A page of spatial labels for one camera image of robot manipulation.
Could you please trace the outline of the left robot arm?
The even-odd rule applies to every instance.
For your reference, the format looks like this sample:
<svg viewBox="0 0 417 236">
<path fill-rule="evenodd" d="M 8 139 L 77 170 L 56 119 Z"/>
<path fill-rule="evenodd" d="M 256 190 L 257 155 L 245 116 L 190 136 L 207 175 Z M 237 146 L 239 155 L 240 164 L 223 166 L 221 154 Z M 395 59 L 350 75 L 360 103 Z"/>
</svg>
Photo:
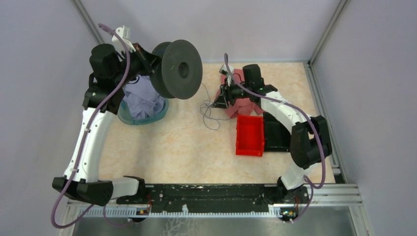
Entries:
<svg viewBox="0 0 417 236">
<path fill-rule="evenodd" d="M 83 100 L 83 120 L 71 161 L 52 187 L 71 200 L 105 206 L 112 199 L 130 198 L 140 204 L 148 196 L 145 180 L 123 176 L 100 180 L 99 164 L 105 140 L 124 97 L 122 87 L 137 75 L 155 75 L 169 45 L 160 43 L 147 52 L 135 43 L 132 52 L 118 53 L 111 44 L 94 47 L 89 58 L 93 72 Z"/>
</svg>

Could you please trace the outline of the black cable spool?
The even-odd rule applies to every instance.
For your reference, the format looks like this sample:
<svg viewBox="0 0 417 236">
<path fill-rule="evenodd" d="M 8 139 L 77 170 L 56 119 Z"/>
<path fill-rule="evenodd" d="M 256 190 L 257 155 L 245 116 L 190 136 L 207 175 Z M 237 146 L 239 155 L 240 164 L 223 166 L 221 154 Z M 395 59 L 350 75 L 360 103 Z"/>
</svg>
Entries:
<svg viewBox="0 0 417 236">
<path fill-rule="evenodd" d="M 150 75 L 154 89 L 164 98 L 186 100 L 198 91 L 203 78 L 203 66 L 199 52 L 187 40 L 175 40 L 158 44 L 152 54 L 160 63 Z"/>
</svg>

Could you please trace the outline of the red plastic bin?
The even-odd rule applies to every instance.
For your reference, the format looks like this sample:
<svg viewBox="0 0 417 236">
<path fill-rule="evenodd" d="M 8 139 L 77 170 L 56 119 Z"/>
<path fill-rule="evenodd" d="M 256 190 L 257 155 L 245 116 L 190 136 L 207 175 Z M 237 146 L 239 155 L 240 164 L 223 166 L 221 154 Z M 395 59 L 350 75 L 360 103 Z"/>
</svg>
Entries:
<svg viewBox="0 0 417 236">
<path fill-rule="evenodd" d="M 237 116 L 236 155 L 262 157 L 265 148 L 264 118 Z"/>
</svg>

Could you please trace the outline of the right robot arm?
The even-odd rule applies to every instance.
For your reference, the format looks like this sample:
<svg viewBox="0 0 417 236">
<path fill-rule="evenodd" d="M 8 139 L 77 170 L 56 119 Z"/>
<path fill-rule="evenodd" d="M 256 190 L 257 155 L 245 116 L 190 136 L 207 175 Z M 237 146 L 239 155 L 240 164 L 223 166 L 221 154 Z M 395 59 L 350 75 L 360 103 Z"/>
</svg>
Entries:
<svg viewBox="0 0 417 236">
<path fill-rule="evenodd" d="M 226 109 L 238 99 L 248 98 L 289 132 L 292 164 L 277 181 L 280 201 L 289 203 L 305 182 L 320 189 L 326 177 L 325 159 L 332 154 L 327 120 L 323 116 L 309 116 L 285 100 L 277 88 L 266 85 L 257 64 L 246 65 L 242 71 L 244 80 L 240 81 L 231 66 L 222 65 L 219 72 L 225 79 L 213 106 Z"/>
</svg>

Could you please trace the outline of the black plastic bin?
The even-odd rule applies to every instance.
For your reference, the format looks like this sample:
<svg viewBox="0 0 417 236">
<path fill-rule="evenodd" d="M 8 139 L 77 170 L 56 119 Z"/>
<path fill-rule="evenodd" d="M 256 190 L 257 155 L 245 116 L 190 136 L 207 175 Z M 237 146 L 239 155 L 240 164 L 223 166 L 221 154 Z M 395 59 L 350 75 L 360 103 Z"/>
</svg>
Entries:
<svg viewBox="0 0 417 236">
<path fill-rule="evenodd" d="M 289 152 L 291 134 L 273 115 L 263 112 L 264 152 Z"/>
</svg>

